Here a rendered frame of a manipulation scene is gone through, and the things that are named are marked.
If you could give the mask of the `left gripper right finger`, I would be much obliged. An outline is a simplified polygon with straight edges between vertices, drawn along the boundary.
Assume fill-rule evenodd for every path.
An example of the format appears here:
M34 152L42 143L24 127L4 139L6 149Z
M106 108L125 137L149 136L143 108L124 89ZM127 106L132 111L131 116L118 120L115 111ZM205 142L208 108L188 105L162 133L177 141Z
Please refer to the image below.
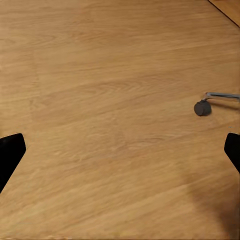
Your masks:
M228 133L224 151L240 173L240 135Z

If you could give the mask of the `swivel chair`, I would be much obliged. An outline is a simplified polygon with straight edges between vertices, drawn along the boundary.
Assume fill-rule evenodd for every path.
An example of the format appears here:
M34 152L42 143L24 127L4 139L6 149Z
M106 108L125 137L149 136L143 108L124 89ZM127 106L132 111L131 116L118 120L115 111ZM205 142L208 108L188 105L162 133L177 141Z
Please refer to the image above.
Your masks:
M211 112L211 105L207 101L209 98L240 102L240 94L206 92L202 100L194 106L194 111L197 115Z

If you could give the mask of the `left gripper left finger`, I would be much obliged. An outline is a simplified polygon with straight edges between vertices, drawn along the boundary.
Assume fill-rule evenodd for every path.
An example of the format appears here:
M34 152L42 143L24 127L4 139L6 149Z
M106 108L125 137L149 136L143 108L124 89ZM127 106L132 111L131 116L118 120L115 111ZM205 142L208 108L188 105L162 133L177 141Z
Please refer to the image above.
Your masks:
M0 193L26 152L22 133L0 138Z

